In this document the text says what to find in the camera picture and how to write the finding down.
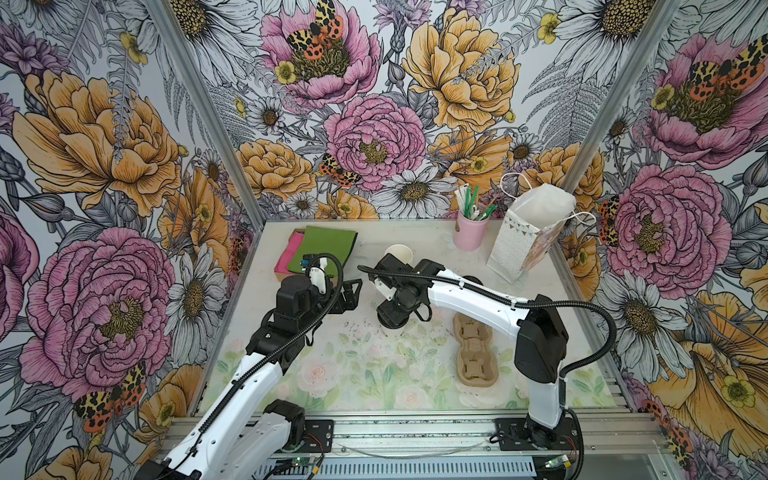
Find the black plastic cup lid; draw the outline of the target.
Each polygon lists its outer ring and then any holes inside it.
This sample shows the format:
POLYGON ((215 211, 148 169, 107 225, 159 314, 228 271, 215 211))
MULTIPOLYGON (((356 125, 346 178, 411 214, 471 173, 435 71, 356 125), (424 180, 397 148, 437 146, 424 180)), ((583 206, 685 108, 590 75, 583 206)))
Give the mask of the black plastic cup lid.
POLYGON ((398 330, 408 323, 411 312, 398 304, 383 302, 377 307, 376 314, 384 328, 398 330))

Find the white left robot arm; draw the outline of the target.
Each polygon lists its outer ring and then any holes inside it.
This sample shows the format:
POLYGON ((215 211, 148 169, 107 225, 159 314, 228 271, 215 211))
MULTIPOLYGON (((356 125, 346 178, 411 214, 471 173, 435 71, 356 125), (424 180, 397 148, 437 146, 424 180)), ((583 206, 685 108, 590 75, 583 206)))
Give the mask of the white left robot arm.
POLYGON ((304 410, 277 401, 254 430, 246 425, 267 394, 330 313, 342 313, 351 285, 334 255, 306 257, 303 273, 284 278, 275 305, 253 333, 228 387, 197 425, 160 461, 147 461, 138 479, 247 479, 269 457, 301 442, 304 410))

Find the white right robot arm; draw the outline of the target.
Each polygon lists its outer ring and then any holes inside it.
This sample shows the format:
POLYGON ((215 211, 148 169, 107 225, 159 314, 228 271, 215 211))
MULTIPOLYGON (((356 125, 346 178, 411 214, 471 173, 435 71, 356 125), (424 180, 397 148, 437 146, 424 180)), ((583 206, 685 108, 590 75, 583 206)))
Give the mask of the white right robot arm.
POLYGON ((428 259, 411 266, 387 254, 376 266, 357 269, 385 297, 377 317, 386 328, 399 329, 420 309, 439 307, 514 340, 514 365, 529 393, 521 436, 538 449, 554 446, 566 411, 563 369, 569 335, 550 298, 527 300, 497 292, 428 259))

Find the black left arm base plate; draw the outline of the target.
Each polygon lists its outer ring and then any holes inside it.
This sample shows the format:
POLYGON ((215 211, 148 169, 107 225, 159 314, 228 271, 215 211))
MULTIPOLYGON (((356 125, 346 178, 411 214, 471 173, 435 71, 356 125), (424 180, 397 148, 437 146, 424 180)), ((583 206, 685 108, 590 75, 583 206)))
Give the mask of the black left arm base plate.
POLYGON ((330 419, 300 420, 292 424, 282 453, 330 453, 335 422, 330 419))

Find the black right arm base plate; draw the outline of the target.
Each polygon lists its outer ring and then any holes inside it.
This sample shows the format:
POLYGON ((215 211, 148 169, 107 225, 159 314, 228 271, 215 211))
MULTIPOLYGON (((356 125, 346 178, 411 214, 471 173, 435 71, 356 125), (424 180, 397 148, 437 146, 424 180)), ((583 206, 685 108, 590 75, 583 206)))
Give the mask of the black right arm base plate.
POLYGON ((552 429, 528 417, 501 417, 494 420, 495 431, 489 438, 501 451, 571 451, 577 450, 583 436, 579 426, 564 415, 552 429))

